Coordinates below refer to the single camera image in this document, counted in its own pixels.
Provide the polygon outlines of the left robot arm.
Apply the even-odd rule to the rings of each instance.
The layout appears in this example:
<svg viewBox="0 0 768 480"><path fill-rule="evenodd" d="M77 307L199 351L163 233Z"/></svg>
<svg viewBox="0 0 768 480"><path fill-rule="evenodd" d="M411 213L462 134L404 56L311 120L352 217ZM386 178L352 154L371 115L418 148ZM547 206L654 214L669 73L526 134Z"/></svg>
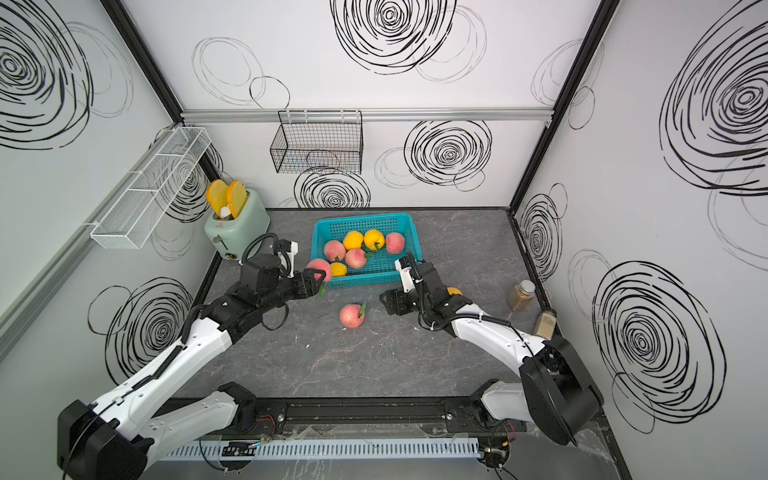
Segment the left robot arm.
<svg viewBox="0 0 768 480"><path fill-rule="evenodd" d="M242 433L258 422L255 397L230 382L201 400L159 411L188 380L228 350L265 313L319 294L329 269L292 271L285 253L256 254L224 295L193 309L180 337L137 373L90 404L72 402L57 420L63 478L137 479L167 453L211 432Z"/></svg>

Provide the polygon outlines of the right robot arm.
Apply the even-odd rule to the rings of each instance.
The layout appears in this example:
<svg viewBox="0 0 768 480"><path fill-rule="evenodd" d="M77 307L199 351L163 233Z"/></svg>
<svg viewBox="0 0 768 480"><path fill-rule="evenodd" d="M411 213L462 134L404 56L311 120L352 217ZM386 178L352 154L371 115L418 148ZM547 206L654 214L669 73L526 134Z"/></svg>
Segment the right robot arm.
<svg viewBox="0 0 768 480"><path fill-rule="evenodd" d="M535 424L550 440L567 445L599 413L604 398L576 349L565 338L526 333L451 293L432 263L408 253L394 261L401 286L380 295L390 315L416 313L429 331L446 331L515 372L516 383L492 382L480 393L497 421Z"/></svg>

